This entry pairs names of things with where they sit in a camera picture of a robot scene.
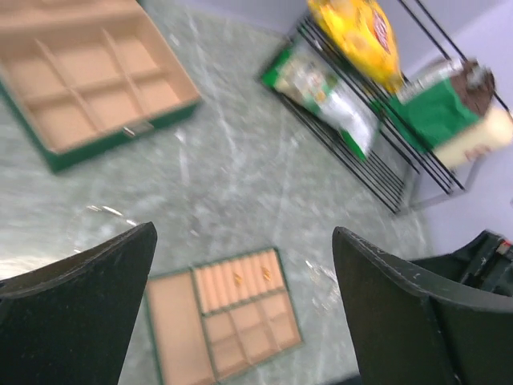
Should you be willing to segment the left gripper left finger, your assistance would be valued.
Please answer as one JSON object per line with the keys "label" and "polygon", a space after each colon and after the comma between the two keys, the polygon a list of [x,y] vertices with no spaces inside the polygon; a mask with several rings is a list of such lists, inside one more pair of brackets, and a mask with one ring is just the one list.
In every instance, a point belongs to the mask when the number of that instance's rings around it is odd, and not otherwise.
{"label": "left gripper left finger", "polygon": [[3,384],[116,384],[157,242],[143,223],[1,282]]}

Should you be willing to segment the green jewelry tray insert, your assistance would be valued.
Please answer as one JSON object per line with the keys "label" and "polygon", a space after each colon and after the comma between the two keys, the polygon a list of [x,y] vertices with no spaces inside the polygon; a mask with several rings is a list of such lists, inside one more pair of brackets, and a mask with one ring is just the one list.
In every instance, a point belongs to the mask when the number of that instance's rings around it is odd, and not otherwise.
{"label": "green jewelry tray insert", "polygon": [[222,384],[303,343],[276,247],[149,278],[145,307],[162,384]]}

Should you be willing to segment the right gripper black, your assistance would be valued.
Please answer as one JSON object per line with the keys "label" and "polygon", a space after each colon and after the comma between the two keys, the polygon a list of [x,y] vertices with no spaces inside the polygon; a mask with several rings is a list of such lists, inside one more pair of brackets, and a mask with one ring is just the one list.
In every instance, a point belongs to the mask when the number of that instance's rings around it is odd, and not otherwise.
{"label": "right gripper black", "polygon": [[512,242],[488,230],[452,253],[412,263],[465,286],[512,295]]}

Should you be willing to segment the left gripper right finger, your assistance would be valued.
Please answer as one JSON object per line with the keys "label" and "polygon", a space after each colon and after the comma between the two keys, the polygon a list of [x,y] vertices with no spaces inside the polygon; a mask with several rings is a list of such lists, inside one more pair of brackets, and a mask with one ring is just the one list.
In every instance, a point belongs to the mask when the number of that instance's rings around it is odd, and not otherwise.
{"label": "left gripper right finger", "polygon": [[512,295],[451,281],[344,227],[332,247],[356,383],[511,383]]}

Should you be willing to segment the silver pearl bangle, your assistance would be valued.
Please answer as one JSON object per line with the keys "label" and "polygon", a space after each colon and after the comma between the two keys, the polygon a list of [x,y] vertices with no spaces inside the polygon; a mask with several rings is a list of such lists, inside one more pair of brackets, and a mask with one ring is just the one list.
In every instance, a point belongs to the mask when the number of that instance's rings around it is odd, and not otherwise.
{"label": "silver pearl bangle", "polygon": [[66,235],[73,253],[80,253],[138,224],[137,220],[110,206],[88,205],[69,220]]}

